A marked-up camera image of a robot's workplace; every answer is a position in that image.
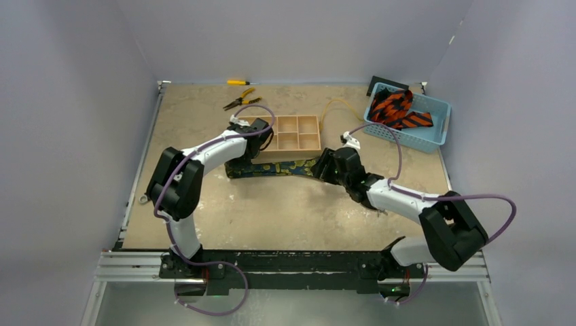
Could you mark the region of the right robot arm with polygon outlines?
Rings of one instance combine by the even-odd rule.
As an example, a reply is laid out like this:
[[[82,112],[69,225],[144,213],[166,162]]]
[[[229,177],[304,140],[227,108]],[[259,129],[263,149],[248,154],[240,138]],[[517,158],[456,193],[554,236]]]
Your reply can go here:
[[[390,211],[421,226],[422,237],[400,237],[383,250],[381,266],[389,276],[419,263],[437,263],[454,272],[488,243],[486,230],[458,193],[395,187],[390,179],[367,172],[356,149],[325,149],[311,172],[316,179],[341,185],[367,209]]]

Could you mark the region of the blue floral tie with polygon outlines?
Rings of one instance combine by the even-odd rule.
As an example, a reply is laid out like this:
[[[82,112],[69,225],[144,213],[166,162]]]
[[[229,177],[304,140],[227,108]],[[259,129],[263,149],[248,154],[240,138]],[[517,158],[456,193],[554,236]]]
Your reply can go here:
[[[229,179],[292,175],[313,177],[312,167],[317,163],[317,161],[318,158],[259,164],[247,162],[226,162],[224,167]]]

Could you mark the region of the light blue plastic basket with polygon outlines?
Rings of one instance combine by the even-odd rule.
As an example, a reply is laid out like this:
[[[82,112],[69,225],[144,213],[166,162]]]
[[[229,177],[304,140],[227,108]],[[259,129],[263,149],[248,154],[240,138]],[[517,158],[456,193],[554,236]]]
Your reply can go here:
[[[395,139],[399,140],[401,145],[417,149],[425,153],[436,151],[438,147],[442,146],[446,141],[448,132],[448,123],[451,112],[451,105],[447,102],[431,98],[422,94],[415,94],[412,107],[410,111],[419,113],[430,113],[434,126],[431,128],[409,128],[403,130],[395,130],[385,126],[384,124],[371,122],[367,119],[368,111],[375,93],[384,90],[385,88],[390,91],[403,90],[387,84],[377,83],[374,86],[370,103],[365,110],[364,120],[367,125],[363,131],[380,139],[386,139],[393,142]]]

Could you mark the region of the yellow handled screwdriver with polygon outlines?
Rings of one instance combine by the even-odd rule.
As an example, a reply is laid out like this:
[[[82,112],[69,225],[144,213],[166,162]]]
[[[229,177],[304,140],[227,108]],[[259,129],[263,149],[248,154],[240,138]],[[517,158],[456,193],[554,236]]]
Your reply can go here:
[[[258,85],[258,83],[255,83],[255,82],[245,81],[245,80],[235,80],[235,79],[229,79],[226,83],[227,83],[227,85],[230,85],[230,86],[252,86],[252,85]]]

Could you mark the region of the black base frame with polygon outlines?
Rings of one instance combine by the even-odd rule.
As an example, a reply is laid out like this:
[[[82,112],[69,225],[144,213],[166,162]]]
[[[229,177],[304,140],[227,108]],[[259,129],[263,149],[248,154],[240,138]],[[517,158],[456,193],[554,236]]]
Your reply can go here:
[[[487,281],[482,253],[457,271],[417,261],[402,266],[389,249],[381,251],[204,250],[202,266],[189,265],[167,251],[104,252],[96,269],[103,282],[155,282],[175,285],[182,296],[228,295],[231,290],[347,290],[358,294],[407,293],[429,282]]]

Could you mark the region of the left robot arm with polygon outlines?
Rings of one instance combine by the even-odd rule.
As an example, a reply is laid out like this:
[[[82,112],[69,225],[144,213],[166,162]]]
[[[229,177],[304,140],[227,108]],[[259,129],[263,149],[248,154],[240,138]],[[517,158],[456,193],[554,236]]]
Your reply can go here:
[[[220,135],[187,149],[166,148],[158,160],[146,196],[154,204],[154,216],[163,220],[170,250],[178,257],[176,269],[187,278],[200,274],[202,267],[217,265],[204,261],[194,223],[204,176],[232,160],[251,161],[271,138],[274,120],[257,118],[248,123],[231,117],[230,126]]]

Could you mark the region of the black handled cutters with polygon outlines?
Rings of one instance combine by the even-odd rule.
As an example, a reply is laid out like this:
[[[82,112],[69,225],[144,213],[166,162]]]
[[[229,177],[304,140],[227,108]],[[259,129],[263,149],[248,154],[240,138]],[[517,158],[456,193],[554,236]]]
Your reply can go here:
[[[375,207],[375,206],[372,206],[371,204],[365,204],[364,207],[365,207],[366,209],[371,210],[371,211],[377,212],[379,215],[380,215],[380,214],[388,215],[388,213],[387,213],[386,210],[384,210],[384,209],[379,209],[379,208],[377,208],[377,207]]]

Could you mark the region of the wooden compartment tray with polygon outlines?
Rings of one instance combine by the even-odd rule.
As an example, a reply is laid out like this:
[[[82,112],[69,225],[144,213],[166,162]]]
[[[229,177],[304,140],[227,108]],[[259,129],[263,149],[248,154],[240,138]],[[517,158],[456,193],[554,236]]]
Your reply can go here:
[[[323,151],[316,115],[277,115],[272,129],[269,146],[252,163],[307,160]]]

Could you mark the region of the black flat box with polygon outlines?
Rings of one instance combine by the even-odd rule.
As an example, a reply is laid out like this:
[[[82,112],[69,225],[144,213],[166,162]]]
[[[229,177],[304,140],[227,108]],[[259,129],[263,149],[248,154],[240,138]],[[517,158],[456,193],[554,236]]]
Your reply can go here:
[[[399,82],[397,82],[397,81],[392,81],[392,80],[389,80],[389,79],[385,79],[385,78],[383,78],[383,77],[378,77],[378,76],[373,75],[372,78],[371,78],[371,80],[370,80],[370,83],[369,83],[369,86],[368,86],[368,89],[367,89],[367,92],[366,92],[366,96],[371,96],[371,95],[372,95],[374,86],[375,86],[377,83],[387,84],[387,85],[390,85],[390,86],[393,86],[393,87],[396,87],[396,88],[401,88],[401,89],[404,89],[404,90],[407,90],[407,89],[409,88],[409,85],[406,85],[406,84],[403,84],[403,83],[399,83]]]

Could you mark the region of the orange black striped tie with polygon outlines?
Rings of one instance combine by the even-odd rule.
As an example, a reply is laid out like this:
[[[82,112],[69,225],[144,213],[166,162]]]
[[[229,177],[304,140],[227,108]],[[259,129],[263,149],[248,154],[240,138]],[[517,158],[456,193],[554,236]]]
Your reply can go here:
[[[414,95],[410,90],[393,92],[385,88],[375,93],[367,119],[395,130],[433,127],[430,113],[410,111],[413,100]]]

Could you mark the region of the yellow black pliers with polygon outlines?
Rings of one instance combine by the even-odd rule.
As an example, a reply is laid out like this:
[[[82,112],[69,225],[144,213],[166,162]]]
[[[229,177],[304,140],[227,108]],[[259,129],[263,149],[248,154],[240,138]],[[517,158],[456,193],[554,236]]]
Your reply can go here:
[[[246,99],[246,97],[255,91],[255,88],[248,88],[246,89],[238,98],[234,99],[231,103],[227,104],[226,106],[223,107],[224,111],[233,109],[235,107],[239,107],[242,105],[251,105],[254,103],[258,103],[262,100],[262,97],[256,97],[254,99]]]

